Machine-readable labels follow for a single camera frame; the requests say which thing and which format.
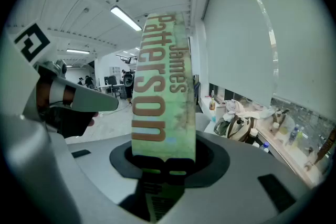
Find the ceiling light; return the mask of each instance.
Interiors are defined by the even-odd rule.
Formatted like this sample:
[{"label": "ceiling light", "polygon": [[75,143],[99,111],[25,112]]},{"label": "ceiling light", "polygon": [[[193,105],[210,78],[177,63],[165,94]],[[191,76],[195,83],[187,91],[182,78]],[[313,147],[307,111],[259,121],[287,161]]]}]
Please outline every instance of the ceiling light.
[{"label": "ceiling light", "polygon": [[140,31],[141,27],[136,24],[125,12],[123,12],[119,7],[115,6],[111,9],[111,13],[117,15],[125,23],[131,26],[135,31]]},{"label": "ceiling light", "polygon": [[85,50],[72,50],[72,49],[67,49],[67,52],[76,52],[78,54],[89,54],[89,51],[85,51]]}]

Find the fluorescent light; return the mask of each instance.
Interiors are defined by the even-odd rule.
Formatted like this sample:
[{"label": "fluorescent light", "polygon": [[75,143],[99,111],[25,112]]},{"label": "fluorescent light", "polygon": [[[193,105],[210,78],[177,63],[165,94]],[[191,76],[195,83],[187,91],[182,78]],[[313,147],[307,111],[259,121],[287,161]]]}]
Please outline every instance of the fluorescent light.
[{"label": "fluorescent light", "polygon": [[89,54],[89,51],[85,51],[85,50],[72,50],[72,49],[67,49],[67,52],[76,52],[78,54]]},{"label": "fluorescent light", "polygon": [[115,6],[111,9],[111,13],[117,15],[125,23],[131,26],[135,31],[140,31],[141,27],[135,23],[125,12],[123,12],[119,7]]}]

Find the floor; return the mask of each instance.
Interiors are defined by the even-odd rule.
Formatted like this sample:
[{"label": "floor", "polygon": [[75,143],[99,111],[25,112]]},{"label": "floor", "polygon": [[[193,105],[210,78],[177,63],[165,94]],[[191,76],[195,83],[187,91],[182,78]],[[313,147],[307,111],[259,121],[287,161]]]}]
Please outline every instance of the floor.
[{"label": "floor", "polygon": [[94,118],[94,125],[87,127],[83,136],[69,137],[65,141],[67,144],[82,143],[129,134],[132,118],[132,106],[127,100],[119,99],[118,108],[115,111],[99,112],[98,117]]}]

